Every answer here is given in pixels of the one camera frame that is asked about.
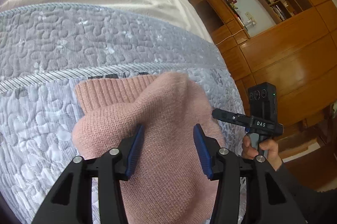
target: finger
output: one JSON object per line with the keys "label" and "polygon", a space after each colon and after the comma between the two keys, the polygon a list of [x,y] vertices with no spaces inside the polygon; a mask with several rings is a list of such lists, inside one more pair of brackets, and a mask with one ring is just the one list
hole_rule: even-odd
{"label": "finger", "polygon": [[269,152],[278,153],[278,144],[273,139],[267,139],[259,144],[262,150],[269,150]]}
{"label": "finger", "polygon": [[242,139],[242,144],[246,147],[250,146],[250,137],[248,135],[245,135]]}
{"label": "finger", "polygon": [[278,157],[278,143],[272,139],[267,139],[260,143],[262,150],[268,150],[267,159],[274,159]]}
{"label": "finger", "polygon": [[246,158],[246,159],[254,159],[253,157],[247,155],[244,151],[242,151],[241,156],[242,156],[243,158]]}
{"label": "finger", "polygon": [[255,156],[258,155],[258,151],[252,146],[244,147],[242,153],[246,154],[249,158],[254,158]]}

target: black mount arm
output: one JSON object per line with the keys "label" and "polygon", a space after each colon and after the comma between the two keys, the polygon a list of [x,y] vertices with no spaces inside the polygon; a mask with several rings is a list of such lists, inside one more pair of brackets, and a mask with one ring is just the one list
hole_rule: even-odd
{"label": "black mount arm", "polygon": [[238,221],[240,177],[247,178],[247,207],[243,224],[305,224],[305,219],[289,191],[261,155],[254,160],[238,157],[206,137],[200,124],[193,138],[204,174],[219,180],[210,224]]}
{"label": "black mount arm", "polygon": [[91,182],[98,177],[101,224],[128,224],[119,181],[133,175],[144,142],[144,126],[99,158],[75,157],[50,189],[32,224],[92,224]]}

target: gray quilted mattress cover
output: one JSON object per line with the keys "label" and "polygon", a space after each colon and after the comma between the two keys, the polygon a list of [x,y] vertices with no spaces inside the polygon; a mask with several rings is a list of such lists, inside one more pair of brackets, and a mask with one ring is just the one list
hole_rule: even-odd
{"label": "gray quilted mattress cover", "polygon": [[[79,4],[42,4],[0,13],[0,191],[31,223],[78,151],[71,141],[84,115],[74,87],[92,77],[178,71],[203,87],[210,104],[244,113],[216,46],[169,23]],[[219,122],[227,148],[241,153],[242,127]],[[99,223],[93,181],[93,221]],[[245,200],[245,186],[241,189]],[[245,211],[240,204],[239,220]]]}

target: bed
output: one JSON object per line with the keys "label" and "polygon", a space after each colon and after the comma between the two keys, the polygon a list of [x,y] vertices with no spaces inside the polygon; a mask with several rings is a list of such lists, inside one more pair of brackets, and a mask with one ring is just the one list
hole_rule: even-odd
{"label": "bed", "polygon": [[[0,205],[3,214],[13,212],[10,222],[31,223],[78,155],[71,141],[83,116],[77,83],[164,71],[187,73],[213,107],[244,112],[218,49],[187,0],[0,0]],[[227,148],[240,153],[244,130],[220,126]],[[92,203],[99,223],[95,181]],[[240,219],[244,207],[242,202]]]}

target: electrical cable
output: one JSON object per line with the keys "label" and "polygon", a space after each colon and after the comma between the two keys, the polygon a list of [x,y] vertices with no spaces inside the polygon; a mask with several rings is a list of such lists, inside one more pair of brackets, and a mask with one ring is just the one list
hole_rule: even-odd
{"label": "electrical cable", "polygon": [[233,34],[233,35],[231,35],[231,36],[228,36],[227,38],[225,38],[224,40],[222,40],[221,42],[219,42],[219,43],[217,43],[217,44],[215,44],[215,45],[218,45],[218,44],[222,43],[223,41],[227,40],[228,38],[235,36],[237,33],[239,33],[239,32],[242,31],[242,30],[246,30],[246,29],[243,28],[243,29],[239,30],[239,31],[236,32],[235,34]]}

